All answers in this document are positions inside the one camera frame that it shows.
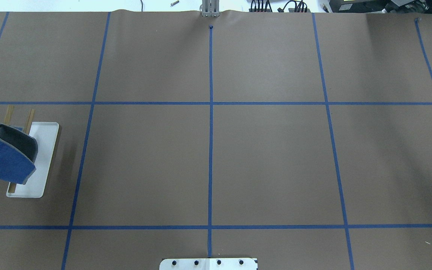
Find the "blue towel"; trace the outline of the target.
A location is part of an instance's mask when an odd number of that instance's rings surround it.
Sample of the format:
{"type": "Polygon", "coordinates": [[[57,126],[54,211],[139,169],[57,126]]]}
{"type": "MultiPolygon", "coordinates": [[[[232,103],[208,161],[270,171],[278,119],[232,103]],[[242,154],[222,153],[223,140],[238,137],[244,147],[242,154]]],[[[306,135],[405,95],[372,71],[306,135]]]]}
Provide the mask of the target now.
{"type": "Polygon", "coordinates": [[[34,137],[0,123],[0,180],[25,185],[36,171],[38,143],[34,137]]]}

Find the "white towel rack base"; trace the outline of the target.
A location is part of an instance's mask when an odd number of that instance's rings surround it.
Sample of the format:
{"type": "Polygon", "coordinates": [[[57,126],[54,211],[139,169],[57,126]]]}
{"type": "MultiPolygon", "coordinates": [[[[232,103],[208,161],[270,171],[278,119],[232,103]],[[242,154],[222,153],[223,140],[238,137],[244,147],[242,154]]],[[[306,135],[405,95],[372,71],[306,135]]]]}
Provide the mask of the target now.
{"type": "Polygon", "coordinates": [[[14,193],[6,192],[8,198],[41,198],[53,160],[60,125],[57,122],[32,122],[29,136],[34,137],[38,144],[35,160],[36,170],[26,181],[17,184],[14,193]]]}

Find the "wooden towel rack bars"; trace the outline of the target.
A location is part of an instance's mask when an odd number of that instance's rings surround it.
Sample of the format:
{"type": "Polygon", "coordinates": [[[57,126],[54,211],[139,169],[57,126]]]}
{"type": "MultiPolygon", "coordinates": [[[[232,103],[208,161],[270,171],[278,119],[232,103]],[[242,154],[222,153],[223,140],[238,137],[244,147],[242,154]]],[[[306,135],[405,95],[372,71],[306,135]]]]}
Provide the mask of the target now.
{"type": "MultiPolygon", "coordinates": [[[[6,114],[5,114],[5,117],[4,117],[4,120],[3,120],[4,124],[6,124],[6,125],[10,124],[13,112],[14,112],[14,105],[8,105],[7,106],[7,110],[6,110],[6,114]]],[[[23,129],[23,132],[25,134],[27,134],[27,135],[29,135],[29,132],[30,132],[30,129],[31,129],[31,126],[32,126],[32,122],[33,122],[34,116],[35,116],[35,109],[31,109],[29,111],[25,127],[23,129]]],[[[11,193],[11,194],[15,193],[16,188],[17,188],[17,184],[13,183],[13,182],[10,182],[10,184],[9,184],[9,193],[11,193]]]]}

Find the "black adapter box upper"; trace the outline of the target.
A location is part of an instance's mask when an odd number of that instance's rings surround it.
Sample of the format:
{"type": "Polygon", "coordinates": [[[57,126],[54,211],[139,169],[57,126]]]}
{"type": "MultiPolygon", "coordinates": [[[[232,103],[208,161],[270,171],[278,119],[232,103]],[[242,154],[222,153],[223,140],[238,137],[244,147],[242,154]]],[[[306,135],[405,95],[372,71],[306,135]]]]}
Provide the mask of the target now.
{"type": "Polygon", "coordinates": [[[270,0],[251,0],[249,12],[273,12],[270,0]]]}

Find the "black adapter box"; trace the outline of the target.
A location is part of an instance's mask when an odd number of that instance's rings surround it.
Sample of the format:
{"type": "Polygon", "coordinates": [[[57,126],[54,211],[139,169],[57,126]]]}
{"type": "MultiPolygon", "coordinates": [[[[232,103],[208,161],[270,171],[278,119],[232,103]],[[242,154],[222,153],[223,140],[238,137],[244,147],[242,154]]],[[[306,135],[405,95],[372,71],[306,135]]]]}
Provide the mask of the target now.
{"type": "Polygon", "coordinates": [[[283,7],[278,7],[278,12],[288,11],[290,13],[308,13],[311,12],[308,8],[307,3],[303,0],[288,0],[283,7]]]}
{"type": "Polygon", "coordinates": [[[249,12],[273,12],[270,0],[251,0],[249,12]]]}

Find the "black adapter box lower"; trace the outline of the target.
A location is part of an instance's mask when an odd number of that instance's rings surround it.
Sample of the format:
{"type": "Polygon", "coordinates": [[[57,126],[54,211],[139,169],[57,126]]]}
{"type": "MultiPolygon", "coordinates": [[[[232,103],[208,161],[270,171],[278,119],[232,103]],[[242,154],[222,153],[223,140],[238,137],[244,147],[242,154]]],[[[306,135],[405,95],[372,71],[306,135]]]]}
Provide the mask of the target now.
{"type": "Polygon", "coordinates": [[[308,8],[307,3],[303,0],[288,0],[283,7],[278,7],[278,12],[288,11],[290,13],[308,13],[311,12],[308,8]]]}

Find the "aluminium frame post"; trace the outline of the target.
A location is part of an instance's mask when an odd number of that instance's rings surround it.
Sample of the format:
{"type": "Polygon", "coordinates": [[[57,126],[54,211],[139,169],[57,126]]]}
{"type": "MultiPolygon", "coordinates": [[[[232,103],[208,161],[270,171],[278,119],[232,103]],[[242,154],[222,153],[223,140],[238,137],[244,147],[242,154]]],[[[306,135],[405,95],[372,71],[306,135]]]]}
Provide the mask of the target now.
{"type": "Polygon", "coordinates": [[[201,5],[201,14],[204,18],[214,18],[221,15],[219,0],[203,0],[201,5]]]}

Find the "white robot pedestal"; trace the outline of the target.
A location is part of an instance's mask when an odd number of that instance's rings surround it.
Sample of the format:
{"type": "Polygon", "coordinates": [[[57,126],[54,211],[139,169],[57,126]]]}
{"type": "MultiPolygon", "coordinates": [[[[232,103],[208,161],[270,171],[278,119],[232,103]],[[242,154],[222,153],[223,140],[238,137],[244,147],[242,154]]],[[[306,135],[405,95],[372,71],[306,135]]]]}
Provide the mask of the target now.
{"type": "Polygon", "coordinates": [[[257,270],[256,258],[167,258],[160,270],[257,270]]]}

